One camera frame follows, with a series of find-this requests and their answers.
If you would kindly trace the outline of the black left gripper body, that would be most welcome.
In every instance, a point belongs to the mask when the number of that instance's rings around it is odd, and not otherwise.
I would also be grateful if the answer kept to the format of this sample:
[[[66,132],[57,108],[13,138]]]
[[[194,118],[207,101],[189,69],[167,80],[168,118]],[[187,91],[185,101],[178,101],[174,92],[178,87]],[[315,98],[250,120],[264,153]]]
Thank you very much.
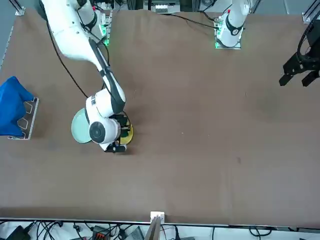
[[[320,48],[320,20],[316,19],[310,24],[310,29],[307,33],[307,41],[309,43],[310,51]]]

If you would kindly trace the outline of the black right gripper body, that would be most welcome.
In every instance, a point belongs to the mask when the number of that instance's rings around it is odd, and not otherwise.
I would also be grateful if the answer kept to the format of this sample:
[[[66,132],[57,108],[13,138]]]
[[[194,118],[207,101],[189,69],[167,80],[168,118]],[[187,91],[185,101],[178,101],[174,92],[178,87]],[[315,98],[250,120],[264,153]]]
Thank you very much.
[[[130,131],[131,130],[131,123],[129,118],[124,113],[119,113],[114,115],[114,119],[120,124],[120,129],[123,131]]]

